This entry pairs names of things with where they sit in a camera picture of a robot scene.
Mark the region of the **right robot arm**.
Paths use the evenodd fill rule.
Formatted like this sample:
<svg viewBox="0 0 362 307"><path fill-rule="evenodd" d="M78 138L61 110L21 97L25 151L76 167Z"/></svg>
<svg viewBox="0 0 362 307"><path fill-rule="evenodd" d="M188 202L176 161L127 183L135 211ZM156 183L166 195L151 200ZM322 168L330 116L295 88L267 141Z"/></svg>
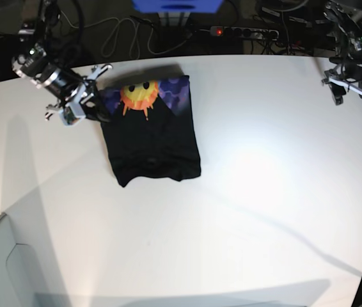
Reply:
<svg viewBox="0 0 362 307"><path fill-rule="evenodd" d="M42 1L35 22L24 26L20 38L24 48L12 60L13 71L21 78L29 79L37 88L44 88L57 102L46 107L45 118L57 114L64 125L73 126L83 120L109 123L115 110L123 104L125 110L133 109L147 113L157 101L165 103L173 114L179 115L187 109L190 99L189 78L162 78L141 84L99 90L97 79L112 65L96 65L90 75L81 76L70 68L72 60L79 52L78 45L69 45L57 51L52 46L51 29L59 19L60 10L55 1ZM267 23L262 28L213 27L190 30L184 40L174 46L177 50L194 35L208 33L225 39L259 41L266 49L272 43L278 44L282 52L299 51L311 56L315 49L333 51L337 47L334 38L316 33L292 33L288 19L283 18L283 30Z"/></svg>

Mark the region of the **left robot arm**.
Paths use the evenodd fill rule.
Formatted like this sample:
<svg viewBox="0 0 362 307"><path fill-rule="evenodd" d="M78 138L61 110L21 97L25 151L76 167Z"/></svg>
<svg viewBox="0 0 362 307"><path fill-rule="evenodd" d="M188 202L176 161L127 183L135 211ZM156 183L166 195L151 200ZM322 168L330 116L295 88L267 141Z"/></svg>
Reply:
<svg viewBox="0 0 362 307"><path fill-rule="evenodd" d="M336 55L329 58L334 67L323 72L322 84L339 106L349 91L362 98L362 1L328 1L324 16L334 23Z"/></svg>

